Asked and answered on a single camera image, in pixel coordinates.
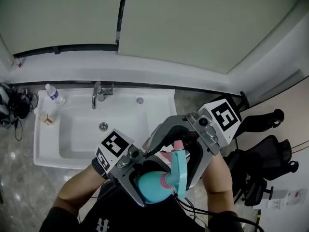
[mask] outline bottle cap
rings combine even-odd
[[[39,109],[38,108],[34,108],[33,112],[34,112],[35,115],[39,115]]]

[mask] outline teal spray bottle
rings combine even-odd
[[[187,185],[187,161],[181,140],[174,142],[171,152],[171,172],[154,171],[142,175],[137,186],[146,203],[158,203],[172,194],[173,189],[180,198],[185,198]]]

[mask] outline floor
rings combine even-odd
[[[56,88],[82,88],[89,85],[55,85]],[[44,86],[25,86],[37,93]],[[178,114],[198,110],[203,104],[218,95],[204,92],[175,91]],[[0,204],[0,232],[34,232],[40,229],[57,193],[63,184],[80,170],[69,170],[36,166],[33,163],[33,134],[35,115],[30,113],[22,120],[23,138],[19,142],[14,136],[14,127],[0,130],[0,177],[1,194],[4,204]],[[80,219],[96,202],[98,191],[81,209]],[[207,209],[207,195],[201,183],[188,191],[188,198],[197,208]]]

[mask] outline small jar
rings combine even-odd
[[[38,109],[38,108],[35,108],[33,112],[34,112],[34,114],[35,114],[36,116],[39,117],[40,121],[42,121],[42,122],[45,123],[46,125],[50,126],[50,125],[53,124],[54,119],[53,119],[53,117],[51,117],[50,115],[48,115],[47,112],[41,112],[41,113],[39,113],[39,109]]]

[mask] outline forearm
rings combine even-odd
[[[208,195],[208,210],[234,211],[232,176],[220,153],[212,157],[202,179]]]
[[[232,176],[221,153],[213,156],[202,175],[208,194],[225,192],[232,189]]]
[[[89,165],[85,170],[68,180],[60,190],[54,206],[64,208],[74,215],[105,182]]]

